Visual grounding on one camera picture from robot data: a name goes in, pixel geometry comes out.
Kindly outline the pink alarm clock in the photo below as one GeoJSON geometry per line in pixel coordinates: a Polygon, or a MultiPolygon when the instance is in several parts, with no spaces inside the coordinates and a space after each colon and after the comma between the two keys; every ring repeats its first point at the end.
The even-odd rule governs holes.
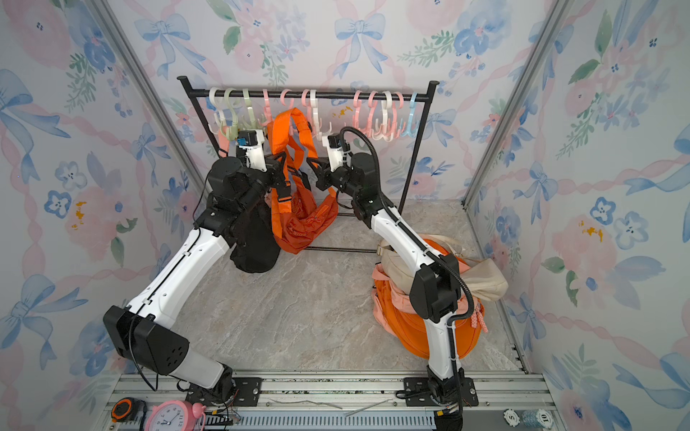
{"type": "Polygon", "coordinates": [[[170,400],[154,406],[145,431],[194,431],[203,430],[206,408],[201,403],[186,400],[170,400]]]}

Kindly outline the white hook leftmost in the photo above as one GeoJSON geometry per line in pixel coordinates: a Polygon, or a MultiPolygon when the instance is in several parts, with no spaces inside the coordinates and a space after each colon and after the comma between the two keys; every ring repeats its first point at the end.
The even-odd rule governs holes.
{"type": "Polygon", "coordinates": [[[219,88],[217,87],[212,87],[208,90],[208,101],[215,109],[213,113],[214,121],[217,126],[217,133],[220,133],[223,131],[224,126],[226,125],[226,117],[224,110],[219,106],[219,103],[217,102],[216,91],[218,91],[218,89],[219,88]]]}

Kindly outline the black clothes rack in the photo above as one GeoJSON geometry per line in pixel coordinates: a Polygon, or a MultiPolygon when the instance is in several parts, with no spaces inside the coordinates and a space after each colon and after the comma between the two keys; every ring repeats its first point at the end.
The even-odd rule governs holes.
{"type": "MultiPolygon", "coordinates": [[[[183,87],[183,90],[192,103],[192,107],[196,112],[199,121],[210,141],[212,147],[217,156],[222,157],[228,154],[227,150],[220,147],[217,140],[217,132],[213,132],[208,122],[208,118],[203,111],[201,103],[199,100],[205,99],[210,95],[220,95],[223,96],[225,91],[223,89],[211,91],[210,89],[197,89],[192,86],[189,77],[186,75],[179,75],[177,81],[183,87]]],[[[411,178],[413,177],[414,165],[418,160],[418,155],[420,152],[420,147],[422,146],[422,135],[426,129],[426,123],[429,119],[429,113],[431,112],[431,104],[433,104],[436,91],[440,82],[432,80],[428,82],[428,86],[425,93],[415,93],[415,102],[422,104],[422,116],[420,116],[420,129],[416,134],[416,138],[413,144],[413,150],[411,151],[411,164],[408,170],[408,174],[405,178],[404,188],[402,190],[402,197],[400,200],[400,207],[398,209],[399,213],[402,214],[404,205],[406,203],[409,190],[411,188],[411,178]]],[[[291,90],[275,90],[267,91],[264,93],[260,90],[248,90],[246,92],[250,99],[260,98],[266,95],[269,100],[272,99],[296,99],[299,101],[304,101],[308,107],[312,107],[312,102],[316,103],[318,106],[318,101],[321,100],[345,100],[353,101],[355,97],[359,99],[368,100],[369,97],[372,101],[383,101],[386,98],[384,93],[355,93],[355,92],[336,92],[336,91],[325,91],[325,90],[301,90],[301,91],[291,91],[291,90]]],[[[308,246],[307,251],[328,251],[328,252],[340,252],[340,253],[359,253],[359,254],[376,254],[376,249],[370,248],[353,248],[353,247],[333,247],[333,246],[308,246]]]]}

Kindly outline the light blue hook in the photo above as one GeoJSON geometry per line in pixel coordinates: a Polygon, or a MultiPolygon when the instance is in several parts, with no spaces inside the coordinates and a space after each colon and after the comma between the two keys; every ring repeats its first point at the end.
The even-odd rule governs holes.
{"type": "Polygon", "coordinates": [[[401,123],[401,133],[400,138],[407,136],[408,138],[416,138],[418,130],[420,127],[420,122],[415,120],[416,108],[417,108],[417,96],[418,93],[412,93],[409,100],[409,113],[407,120],[401,123]]]}

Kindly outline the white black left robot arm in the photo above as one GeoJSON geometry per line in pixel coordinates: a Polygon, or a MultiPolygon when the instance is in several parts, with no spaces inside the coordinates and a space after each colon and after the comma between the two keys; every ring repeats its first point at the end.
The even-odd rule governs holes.
{"type": "Polygon", "coordinates": [[[138,372],[148,369],[190,384],[196,402],[230,402],[233,370],[194,351],[174,332],[176,319],[211,267],[230,256],[245,273],[264,273],[276,264],[280,246],[271,225],[267,194],[286,183],[286,156],[267,156],[263,165],[228,156],[208,173],[206,208],[168,264],[126,306],[113,305],[104,326],[117,353],[138,372]]]}

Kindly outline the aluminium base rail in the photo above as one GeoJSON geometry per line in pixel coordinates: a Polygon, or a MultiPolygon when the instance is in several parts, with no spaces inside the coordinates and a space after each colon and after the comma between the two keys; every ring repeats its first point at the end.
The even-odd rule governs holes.
{"type": "MultiPolygon", "coordinates": [[[[440,406],[398,391],[425,388],[424,372],[237,371],[239,395],[230,408],[208,409],[208,430],[425,430],[435,429],[440,406]]],[[[553,429],[565,425],[546,379],[521,371],[468,371],[466,430],[507,430],[507,409],[547,411],[553,429]]]]}

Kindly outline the white poker chips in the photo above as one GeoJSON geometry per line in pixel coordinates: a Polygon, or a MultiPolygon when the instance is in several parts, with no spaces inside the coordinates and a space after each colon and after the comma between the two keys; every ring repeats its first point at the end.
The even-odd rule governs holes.
{"type": "Polygon", "coordinates": [[[503,418],[510,427],[551,430],[555,426],[553,415],[546,409],[530,409],[529,411],[505,409],[503,418]]]}

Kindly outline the orange black tape measure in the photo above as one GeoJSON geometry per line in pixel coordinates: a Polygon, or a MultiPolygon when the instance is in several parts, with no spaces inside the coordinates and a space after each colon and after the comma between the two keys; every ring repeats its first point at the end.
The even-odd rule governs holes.
{"type": "Polygon", "coordinates": [[[140,399],[126,397],[118,400],[111,409],[111,421],[127,422],[135,420],[139,413],[146,416],[147,404],[140,399]]]}

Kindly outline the beige crossbody bag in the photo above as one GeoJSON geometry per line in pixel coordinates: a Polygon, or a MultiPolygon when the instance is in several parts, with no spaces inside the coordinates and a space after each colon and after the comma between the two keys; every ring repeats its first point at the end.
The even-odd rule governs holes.
{"type": "MultiPolygon", "coordinates": [[[[461,252],[465,249],[457,240],[444,235],[431,235],[430,233],[422,233],[420,236],[427,244],[440,250],[442,254],[453,254],[456,256],[461,270],[461,278],[463,278],[475,298],[496,302],[505,295],[508,289],[508,281],[492,260],[471,260],[472,266],[470,266],[464,262],[465,257],[461,255],[461,252]]],[[[384,239],[377,246],[377,254],[381,257],[384,273],[390,276],[391,280],[404,294],[409,295],[413,286],[414,276],[403,258],[384,239]]]]}

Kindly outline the black crossbody bag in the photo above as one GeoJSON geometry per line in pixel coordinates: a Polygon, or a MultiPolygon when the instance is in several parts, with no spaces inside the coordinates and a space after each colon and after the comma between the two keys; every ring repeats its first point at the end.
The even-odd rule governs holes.
{"type": "Polygon", "coordinates": [[[237,242],[230,259],[237,269],[246,273],[271,270],[281,249],[273,235],[269,206],[260,202],[241,221],[235,230],[237,242]]]}

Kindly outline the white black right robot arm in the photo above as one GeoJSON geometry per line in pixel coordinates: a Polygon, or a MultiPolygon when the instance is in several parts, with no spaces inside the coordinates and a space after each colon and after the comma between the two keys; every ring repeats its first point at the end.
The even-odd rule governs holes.
{"type": "Polygon", "coordinates": [[[322,157],[307,159],[320,190],[335,188],[352,198],[360,221],[386,240],[413,275],[411,305],[423,319],[429,344],[429,392],[439,404],[461,406],[465,372],[457,353],[455,323],[474,314],[474,298],[455,257],[442,255],[407,224],[382,192],[377,158],[355,154],[350,164],[331,167],[322,157]]]}

